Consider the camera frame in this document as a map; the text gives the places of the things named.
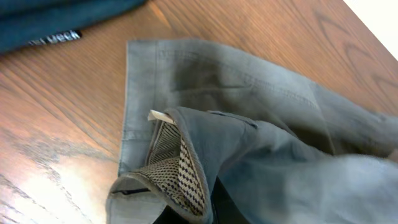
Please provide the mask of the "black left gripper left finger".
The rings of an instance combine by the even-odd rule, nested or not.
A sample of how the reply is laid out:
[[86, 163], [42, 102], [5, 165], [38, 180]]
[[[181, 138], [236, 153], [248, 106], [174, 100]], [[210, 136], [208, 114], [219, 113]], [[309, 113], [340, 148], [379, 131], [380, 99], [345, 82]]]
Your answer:
[[175, 212], [170, 206], [166, 206], [163, 212], [154, 221], [154, 224], [189, 224], [189, 222]]

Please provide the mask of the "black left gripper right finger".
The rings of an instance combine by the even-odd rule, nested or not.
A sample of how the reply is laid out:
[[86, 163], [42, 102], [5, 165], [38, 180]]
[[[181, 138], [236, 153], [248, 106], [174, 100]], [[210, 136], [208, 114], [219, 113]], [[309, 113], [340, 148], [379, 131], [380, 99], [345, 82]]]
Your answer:
[[213, 224], [248, 224], [217, 177], [213, 187]]

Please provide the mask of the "grey shorts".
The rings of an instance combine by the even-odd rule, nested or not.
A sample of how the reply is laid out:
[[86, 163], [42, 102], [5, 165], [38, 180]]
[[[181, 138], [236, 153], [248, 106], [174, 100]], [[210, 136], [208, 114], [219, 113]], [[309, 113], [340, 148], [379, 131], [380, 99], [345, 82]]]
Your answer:
[[217, 177], [249, 223], [396, 223], [397, 118], [227, 45], [130, 41], [106, 221], [213, 223]]

